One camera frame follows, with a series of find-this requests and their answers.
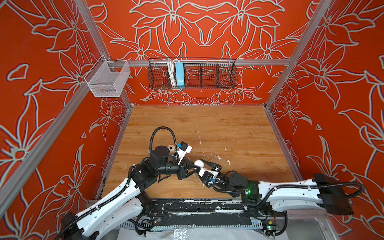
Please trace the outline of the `white round disc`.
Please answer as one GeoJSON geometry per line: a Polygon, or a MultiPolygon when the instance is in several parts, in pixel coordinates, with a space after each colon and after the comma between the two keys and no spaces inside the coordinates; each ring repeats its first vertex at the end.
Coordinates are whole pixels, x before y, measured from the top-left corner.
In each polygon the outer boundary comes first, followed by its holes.
{"type": "Polygon", "coordinates": [[[197,160],[194,162],[194,165],[197,166],[199,169],[204,168],[204,162],[201,160],[197,160]]]}

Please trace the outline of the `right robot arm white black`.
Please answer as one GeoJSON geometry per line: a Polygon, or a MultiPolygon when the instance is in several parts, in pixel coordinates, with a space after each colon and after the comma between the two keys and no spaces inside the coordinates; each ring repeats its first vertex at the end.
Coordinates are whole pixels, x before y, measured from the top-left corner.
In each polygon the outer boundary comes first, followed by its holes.
{"type": "Polygon", "coordinates": [[[354,214],[350,199],[366,189],[361,183],[341,183],[323,174],[305,181],[270,183],[251,181],[237,171],[223,174],[220,165],[204,160],[195,161],[195,165],[204,185],[218,193],[240,197],[244,209],[249,211],[324,209],[332,215],[349,216],[354,214]]]}

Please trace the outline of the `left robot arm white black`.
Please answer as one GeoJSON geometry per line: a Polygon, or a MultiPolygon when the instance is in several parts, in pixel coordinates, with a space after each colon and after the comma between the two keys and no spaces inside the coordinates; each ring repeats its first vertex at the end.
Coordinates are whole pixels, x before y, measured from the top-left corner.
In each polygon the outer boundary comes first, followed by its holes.
{"type": "Polygon", "coordinates": [[[111,230],[128,221],[136,232],[144,234],[152,230],[156,218],[151,214],[153,201],[145,192],[150,186],[176,175],[179,180],[199,173],[204,167],[200,160],[192,162],[184,157],[192,147],[185,142],[178,143],[175,133],[169,127],[156,128],[150,138],[149,156],[128,171],[128,176],[109,194],[91,207],[78,214],[68,213],[61,222],[57,240],[100,240],[111,230]],[[174,147],[153,147],[160,130],[171,133],[174,147]]]}

